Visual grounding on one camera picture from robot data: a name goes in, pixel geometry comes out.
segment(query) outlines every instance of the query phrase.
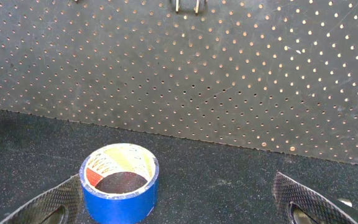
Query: tape roll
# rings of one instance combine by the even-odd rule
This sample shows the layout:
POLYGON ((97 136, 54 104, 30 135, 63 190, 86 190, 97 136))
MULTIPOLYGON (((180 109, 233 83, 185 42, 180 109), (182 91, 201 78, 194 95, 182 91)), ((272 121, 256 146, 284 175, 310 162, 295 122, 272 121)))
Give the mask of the tape roll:
POLYGON ((80 169, 89 214, 100 223, 137 223, 143 220, 157 203, 158 173, 158 160, 143 147, 112 144, 94 151, 80 169), (147 182, 126 192, 126 184, 131 180, 125 175, 117 178, 118 174, 137 174, 147 182), (98 188, 112 176, 116 177, 116 181, 109 184, 110 187, 123 186, 118 190, 121 192, 116 189, 115 192, 107 193, 108 190, 98 188))

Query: dark work surface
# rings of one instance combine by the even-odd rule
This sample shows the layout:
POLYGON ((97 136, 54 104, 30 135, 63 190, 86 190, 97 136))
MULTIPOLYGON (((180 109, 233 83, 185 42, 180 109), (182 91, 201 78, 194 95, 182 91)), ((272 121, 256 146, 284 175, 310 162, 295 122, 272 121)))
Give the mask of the dark work surface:
MULTIPOLYGON (((0 220, 119 142, 146 147, 160 164, 158 204, 144 223, 275 223, 278 170, 358 209, 351 164, 0 111, 0 220)), ((94 223, 85 209, 77 222, 94 223)))

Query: black table surface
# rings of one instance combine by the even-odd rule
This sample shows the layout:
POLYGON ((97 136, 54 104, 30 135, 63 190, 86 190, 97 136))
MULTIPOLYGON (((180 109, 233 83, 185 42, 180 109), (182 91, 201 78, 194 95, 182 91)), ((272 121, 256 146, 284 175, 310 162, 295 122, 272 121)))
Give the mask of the black table surface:
MULTIPOLYGON (((0 221, 119 142, 149 149, 160 163, 158 204, 143 223, 275 223, 276 171, 358 209, 357 165, 0 110, 0 221)), ((83 208, 77 223, 94 221, 83 208)))

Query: pegboard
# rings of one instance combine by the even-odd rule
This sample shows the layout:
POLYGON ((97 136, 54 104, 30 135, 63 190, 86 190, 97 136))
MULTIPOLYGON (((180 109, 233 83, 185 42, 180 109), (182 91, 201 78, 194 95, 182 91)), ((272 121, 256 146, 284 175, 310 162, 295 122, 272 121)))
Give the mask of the pegboard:
POLYGON ((358 0, 0 0, 0 109, 358 164, 358 0))

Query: blue tape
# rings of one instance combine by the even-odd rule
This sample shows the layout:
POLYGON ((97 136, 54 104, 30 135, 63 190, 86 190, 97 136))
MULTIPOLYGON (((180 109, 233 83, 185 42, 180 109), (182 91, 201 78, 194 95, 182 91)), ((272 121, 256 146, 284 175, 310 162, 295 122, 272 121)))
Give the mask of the blue tape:
POLYGON ((85 181, 88 156, 80 169, 85 205, 91 217, 99 223, 137 223, 143 220, 157 203, 158 160, 154 158, 155 172, 146 186, 129 194, 102 193, 85 181))

